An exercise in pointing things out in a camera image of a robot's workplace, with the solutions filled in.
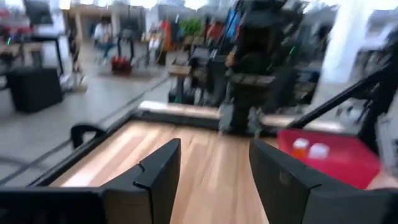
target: black handle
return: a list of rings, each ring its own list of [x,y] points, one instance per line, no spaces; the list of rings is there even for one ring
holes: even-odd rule
[[[94,138],[99,138],[106,134],[106,131],[94,124],[76,124],[70,129],[70,139],[73,148],[76,149],[83,144],[83,136],[86,133],[95,133]]]

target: white pillar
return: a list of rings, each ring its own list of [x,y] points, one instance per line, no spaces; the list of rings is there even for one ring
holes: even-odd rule
[[[371,0],[341,1],[322,66],[322,82],[347,83],[364,43]]]

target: red tray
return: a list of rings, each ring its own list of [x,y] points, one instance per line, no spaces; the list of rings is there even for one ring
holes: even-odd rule
[[[324,159],[309,158],[308,153],[301,157],[294,156],[296,159],[359,189],[365,189],[380,170],[378,157],[364,143],[351,136],[286,129],[278,133],[279,149],[293,155],[292,146],[298,138],[307,139],[308,147],[321,143],[330,150]]]

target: black stool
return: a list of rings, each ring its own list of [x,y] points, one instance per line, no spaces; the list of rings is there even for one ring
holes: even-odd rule
[[[63,100],[56,68],[19,68],[6,78],[17,111],[34,113]]]

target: white bottle cap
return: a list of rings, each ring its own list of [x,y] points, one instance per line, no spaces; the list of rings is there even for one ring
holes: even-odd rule
[[[330,148],[322,143],[316,143],[310,148],[308,157],[311,159],[326,159],[329,155]]]
[[[298,138],[298,139],[296,139],[296,141],[294,141],[293,147],[294,148],[306,148],[306,147],[308,147],[309,144],[310,144],[310,141],[308,141],[307,139]]]

